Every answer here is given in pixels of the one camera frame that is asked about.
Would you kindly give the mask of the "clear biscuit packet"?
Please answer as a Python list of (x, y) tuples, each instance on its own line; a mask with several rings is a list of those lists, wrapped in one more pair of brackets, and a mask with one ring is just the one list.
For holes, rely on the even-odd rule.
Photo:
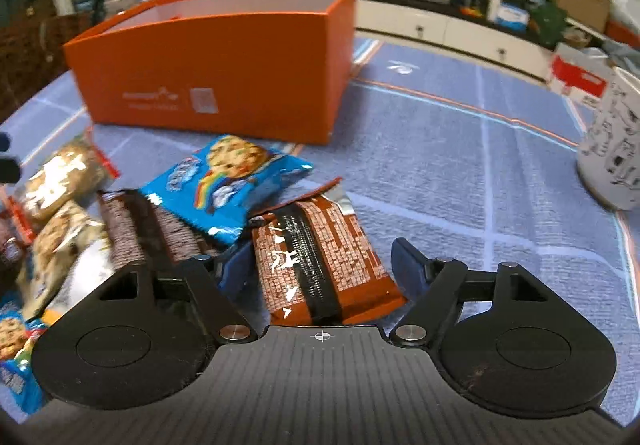
[(84, 200), (119, 176), (88, 127), (39, 165), (17, 191), (16, 201), (28, 223), (42, 227), (66, 202)]

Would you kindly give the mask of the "brown chocolate snack packet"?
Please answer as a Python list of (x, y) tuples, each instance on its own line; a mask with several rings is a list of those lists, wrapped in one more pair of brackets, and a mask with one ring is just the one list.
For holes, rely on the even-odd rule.
[(407, 303), (340, 178), (255, 215), (250, 232), (273, 326), (368, 323)]

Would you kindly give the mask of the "red white cardboard box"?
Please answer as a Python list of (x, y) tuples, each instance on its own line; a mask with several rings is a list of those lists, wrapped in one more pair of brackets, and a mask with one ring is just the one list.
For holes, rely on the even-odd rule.
[(559, 44), (551, 57), (546, 84), (553, 93), (597, 108), (613, 75), (603, 59), (591, 58), (578, 49)]

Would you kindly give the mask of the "orange cardboard box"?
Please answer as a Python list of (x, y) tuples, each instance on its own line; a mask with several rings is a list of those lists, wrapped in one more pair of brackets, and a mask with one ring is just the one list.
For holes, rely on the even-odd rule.
[(64, 47), (96, 123), (324, 145), (356, 0), (152, 0)]

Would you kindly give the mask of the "brown cardboard box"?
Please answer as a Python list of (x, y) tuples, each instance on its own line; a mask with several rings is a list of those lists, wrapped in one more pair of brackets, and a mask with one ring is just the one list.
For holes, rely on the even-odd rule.
[(612, 0), (555, 0), (555, 4), (570, 18), (603, 33), (608, 23)]

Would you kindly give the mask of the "blue cookie snack packet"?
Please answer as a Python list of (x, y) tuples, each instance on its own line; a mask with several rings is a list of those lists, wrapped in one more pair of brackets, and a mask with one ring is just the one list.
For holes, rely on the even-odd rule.
[(238, 239), (258, 206), (314, 166), (291, 153), (224, 134), (141, 188), (143, 196), (221, 246)]

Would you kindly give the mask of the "white tv cabinet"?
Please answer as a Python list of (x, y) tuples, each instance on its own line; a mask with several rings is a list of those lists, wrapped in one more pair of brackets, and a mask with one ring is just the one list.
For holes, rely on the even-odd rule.
[(510, 33), (408, 6), (358, 0), (356, 27), (435, 45), (544, 80), (552, 53)]

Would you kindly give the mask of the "blue cookie packet corner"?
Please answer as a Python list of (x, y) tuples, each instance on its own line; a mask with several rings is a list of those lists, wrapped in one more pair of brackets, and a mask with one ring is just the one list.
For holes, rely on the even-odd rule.
[(1, 408), (17, 422), (43, 405), (44, 394), (32, 372), (32, 350), (47, 325), (25, 321), (15, 291), (1, 298)]

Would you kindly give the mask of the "blue plaid tablecloth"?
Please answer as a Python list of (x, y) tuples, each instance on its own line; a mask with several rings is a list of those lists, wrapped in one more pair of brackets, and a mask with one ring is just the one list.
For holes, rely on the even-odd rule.
[[(614, 425), (639, 413), (639, 217), (613, 214), (579, 183), (574, 144), (590, 121), (540, 86), (481, 64), (360, 38), (363, 69), (349, 85), (326, 147), (306, 146), (314, 188), (342, 176), (375, 249), (404, 236), (427, 254), (471, 265), (518, 261), (610, 339), (616, 375), (602, 408)], [(449, 406), (422, 366), (403, 361), (390, 378), (359, 373), (341, 389), (323, 343), (286, 360), (296, 387), (271, 373), (237, 371), (213, 394), (166, 417), (111, 417), (61, 431), (97, 441), (144, 437), (204, 443), (303, 439), (420, 443), (454, 431), (475, 439), (485, 421)], [(398, 382), (397, 389), (390, 380)]]

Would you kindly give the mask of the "white patterned mug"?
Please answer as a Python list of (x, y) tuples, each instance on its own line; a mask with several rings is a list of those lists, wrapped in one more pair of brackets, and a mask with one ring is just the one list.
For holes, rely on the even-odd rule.
[(639, 206), (639, 79), (616, 67), (577, 153), (577, 171), (611, 209)]

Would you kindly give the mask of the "cookie packet at left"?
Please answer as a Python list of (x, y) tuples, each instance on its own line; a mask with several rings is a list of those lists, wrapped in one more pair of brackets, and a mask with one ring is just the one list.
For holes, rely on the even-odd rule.
[(25, 321), (40, 316), (61, 290), (81, 253), (93, 243), (108, 243), (102, 220), (68, 200), (44, 225), (25, 257), (16, 284)]

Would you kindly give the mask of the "dark brown wafer packet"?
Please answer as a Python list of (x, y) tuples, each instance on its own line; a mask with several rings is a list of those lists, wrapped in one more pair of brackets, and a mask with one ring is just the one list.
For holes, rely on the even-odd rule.
[(115, 271), (131, 264), (170, 269), (192, 257), (218, 257), (212, 239), (154, 205), (140, 191), (99, 191), (98, 205)]

